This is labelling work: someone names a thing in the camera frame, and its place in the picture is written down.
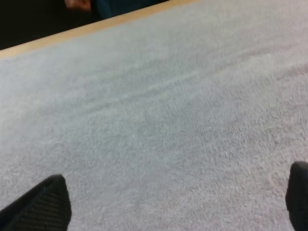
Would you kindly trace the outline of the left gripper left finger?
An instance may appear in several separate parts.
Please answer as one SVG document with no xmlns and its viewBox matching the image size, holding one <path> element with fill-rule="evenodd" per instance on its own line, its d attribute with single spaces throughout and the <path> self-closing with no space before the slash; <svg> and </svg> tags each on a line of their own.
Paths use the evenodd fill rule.
<svg viewBox="0 0 308 231">
<path fill-rule="evenodd" d="M 66 180 L 51 175 L 0 211 L 2 231 L 66 231 L 72 216 Z"/>
</svg>

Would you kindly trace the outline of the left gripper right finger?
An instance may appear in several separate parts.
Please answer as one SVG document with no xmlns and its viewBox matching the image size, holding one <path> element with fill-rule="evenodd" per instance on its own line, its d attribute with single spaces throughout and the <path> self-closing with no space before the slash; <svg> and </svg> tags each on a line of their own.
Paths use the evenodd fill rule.
<svg viewBox="0 0 308 231">
<path fill-rule="evenodd" d="M 295 231 L 308 230 L 308 163 L 295 161 L 290 168 L 285 195 L 289 220 Z"/>
</svg>

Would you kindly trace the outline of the person's right hand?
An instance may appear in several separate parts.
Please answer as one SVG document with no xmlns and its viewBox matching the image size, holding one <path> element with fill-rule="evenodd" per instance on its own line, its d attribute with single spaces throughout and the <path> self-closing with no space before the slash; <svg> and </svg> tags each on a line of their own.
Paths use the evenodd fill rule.
<svg viewBox="0 0 308 231">
<path fill-rule="evenodd" d="M 90 0 L 65 0 L 67 8 L 72 10 L 91 11 Z"/>
</svg>

